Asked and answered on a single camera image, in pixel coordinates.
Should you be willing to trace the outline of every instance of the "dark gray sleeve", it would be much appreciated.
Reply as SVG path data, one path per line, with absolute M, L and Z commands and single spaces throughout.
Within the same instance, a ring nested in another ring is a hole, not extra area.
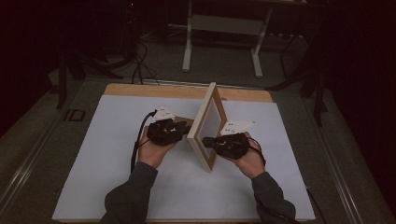
M 259 214 L 262 223 L 277 224 L 287 222 L 278 217 L 269 215 L 269 213 L 265 211 L 262 206 L 260 206 L 260 203 L 279 214 L 295 218 L 296 209 L 294 205 L 283 198 L 282 188 L 276 183 L 270 174 L 264 172 L 251 179 L 251 182 L 254 191 L 254 198 L 258 204 L 257 213 Z
M 149 195 L 158 171 L 137 162 L 129 180 L 111 190 L 105 199 L 106 213 L 100 223 L 145 223 Z

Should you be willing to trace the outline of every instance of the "person's right hand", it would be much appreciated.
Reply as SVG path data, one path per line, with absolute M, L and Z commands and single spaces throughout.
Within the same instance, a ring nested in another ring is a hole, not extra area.
M 245 136 L 251 138 L 249 133 L 245 133 Z M 253 140 L 249 139 L 248 141 L 252 147 L 260 151 L 260 147 Z M 262 162 L 262 157 L 252 149 L 249 149 L 247 154 L 238 160 L 225 157 L 222 158 L 232 161 L 241 170 L 241 172 L 250 179 L 265 172 L 265 166 Z

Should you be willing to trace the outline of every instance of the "picture frame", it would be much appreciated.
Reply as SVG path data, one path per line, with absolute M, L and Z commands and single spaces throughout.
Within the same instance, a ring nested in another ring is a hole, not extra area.
M 219 136 L 226 122 L 227 116 L 216 82 L 212 82 L 187 135 L 187 139 L 204 170 L 209 173 L 212 171 L 216 160 L 216 151 L 213 148 L 205 147 L 202 139 Z

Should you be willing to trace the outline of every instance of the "hand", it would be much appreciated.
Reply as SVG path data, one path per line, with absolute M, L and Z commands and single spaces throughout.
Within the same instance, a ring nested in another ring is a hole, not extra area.
M 143 145 L 139 148 L 137 160 L 157 169 L 163 161 L 163 157 L 176 145 L 176 143 L 170 144 L 168 146 L 155 145 L 153 142 L 149 141 L 147 137 L 148 128 L 149 127 L 147 126 L 145 127 L 143 136 L 140 139 L 139 145 Z
M 245 133 L 245 136 L 251 138 L 249 133 Z M 251 139 L 248 141 L 252 147 L 260 151 L 260 147 L 254 141 Z M 247 154 L 238 160 L 225 157 L 223 158 L 228 161 L 232 161 L 242 171 L 242 173 L 250 179 L 265 172 L 265 166 L 262 162 L 262 157 L 252 149 L 249 149 Z

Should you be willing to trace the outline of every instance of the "person's left hand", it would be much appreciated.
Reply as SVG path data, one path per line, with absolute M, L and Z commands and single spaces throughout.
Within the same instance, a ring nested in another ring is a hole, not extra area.
M 148 126 L 145 127 L 145 130 L 143 131 L 143 136 L 140 139 L 139 145 L 145 143 L 146 141 L 147 142 L 139 148 L 137 160 L 142 161 L 157 169 L 163 161 L 163 157 L 170 149 L 172 149 L 176 145 L 176 143 L 164 147 L 155 145 L 153 142 L 149 141 L 147 137 L 148 128 Z

